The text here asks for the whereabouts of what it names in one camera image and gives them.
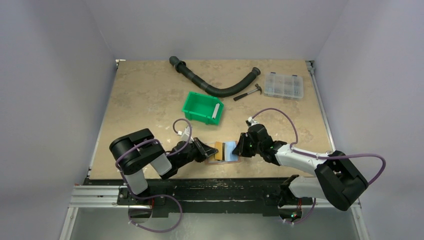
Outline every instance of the gray wall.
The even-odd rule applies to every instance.
[[[347,0],[86,0],[117,59],[308,59]]]
[[[373,239],[423,239],[424,1],[349,1],[316,60],[335,139],[386,157],[360,198]],[[370,179],[377,159],[355,160]]]
[[[114,58],[83,0],[2,1],[0,33],[0,239],[58,239]]]

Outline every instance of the wooden table surface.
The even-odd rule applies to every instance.
[[[191,121],[193,137],[204,143],[237,141],[248,127],[246,120],[264,108],[278,108],[293,120],[299,133],[298,148],[324,153],[331,150],[313,83],[304,60],[184,60],[187,67],[207,83],[227,88],[243,79],[253,67],[261,71],[255,81],[241,93],[254,89],[258,83],[264,87],[270,72],[298,75],[303,78],[304,97],[301,100],[274,98],[255,92],[239,101],[233,97],[221,98],[224,104],[219,125],[206,125]],[[90,179],[119,179],[109,144],[118,137],[149,128],[165,150],[180,140],[172,130],[174,120],[183,118],[183,104],[188,93],[206,94],[182,74],[177,73],[168,61],[121,61],[103,119],[94,153]],[[295,140],[292,127],[276,111],[266,111],[255,118],[264,124],[274,140],[291,143]],[[184,130],[186,124],[176,124]],[[147,179],[159,178],[150,166],[144,169]],[[191,162],[178,170],[173,178],[259,178],[289,177],[293,174],[309,176],[300,170],[275,166],[260,156],[242,158],[239,163],[207,165]]]

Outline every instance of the yellow sponge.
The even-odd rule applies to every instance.
[[[225,143],[222,143],[220,141],[215,142],[215,148],[218,149],[218,152],[215,153],[215,159],[219,161],[224,160],[224,146]]]

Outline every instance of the green storage bin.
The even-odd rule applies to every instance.
[[[219,104],[215,118],[213,114]],[[196,120],[205,124],[220,124],[224,104],[214,96],[204,95],[197,92],[189,92],[182,111],[188,120]]]

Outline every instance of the hose end fitting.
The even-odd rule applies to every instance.
[[[257,67],[254,67],[254,68],[252,68],[252,73],[255,74],[256,76],[259,76],[259,75],[261,75],[261,70],[259,70],[259,68],[257,68]]]
[[[171,56],[169,58],[169,63],[175,68],[175,70],[177,71],[177,73],[180,73],[180,71],[178,70],[178,65],[180,65],[180,64],[183,64],[184,66],[186,65],[186,62],[185,61],[181,61],[176,56]]]

